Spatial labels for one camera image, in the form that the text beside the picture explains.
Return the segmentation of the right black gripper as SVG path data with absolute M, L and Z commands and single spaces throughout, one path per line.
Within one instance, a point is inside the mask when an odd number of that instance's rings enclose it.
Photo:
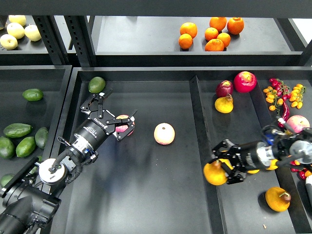
M 271 146 L 262 141 L 237 145 L 229 139 L 225 139 L 212 148 L 210 159 L 207 162 L 213 163 L 220 159 L 227 159 L 231 164 L 239 162 L 247 171 L 262 170 L 271 165 L 273 151 Z M 225 171 L 227 184 L 240 183 L 246 178 L 245 173 L 230 169 L 225 162 L 221 162 L 221 168 Z

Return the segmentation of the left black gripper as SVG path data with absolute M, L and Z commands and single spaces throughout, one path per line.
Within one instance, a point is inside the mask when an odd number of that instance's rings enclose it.
M 137 109 L 129 115 L 122 114 L 118 117 L 103 109 L 104 101 L 112 92 L 110 89 L 107 93 L 92 93 L 80 106 L 80 110 L 87 114 L 88 118 L 74 131 L 74 136 L 77 140 L 83 138 L 83 141 L 87 142 L 86 148 L 97 150 L 110 135 L 121 141 L 135 129 L 134 115 Z

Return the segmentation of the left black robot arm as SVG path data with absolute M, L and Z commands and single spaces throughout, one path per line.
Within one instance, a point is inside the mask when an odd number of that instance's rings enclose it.
M 109 136 L 121 141 L 133 132 L 134 114 L 116 118 L 104 109 L 103 103 L 111 93 L 92 94 L 80 106 L 87 119 L 74 131 L 73 142 L 58 137 L 66 146 L 63 152 L 42 162 L 37 157 L 30 160 L 1 189 L 5 208 L 0 215 L 2 234 L 34 234 L 48 226 L 61 204 L 60 194 L 84 166 L 97 160 L 99 146 Z

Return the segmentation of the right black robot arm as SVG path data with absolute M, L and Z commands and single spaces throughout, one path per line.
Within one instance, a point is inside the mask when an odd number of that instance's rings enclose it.
M 312 169 L 312 130 L 304 127 L 299 133 L 281 117 L 278 122 L 290 133 L 279 131 L 274 125 L 267 125 L 259 132 L 259 138 L 246 127 L 244 131 L 225 138 L 211 150 L 203 167 L 206 180 L 222 177 L 220 184 L 236 184 L 245 180 L 246 174 L 254 170 L 266 170 L 273 160 L 277 167 L 302 170 Z

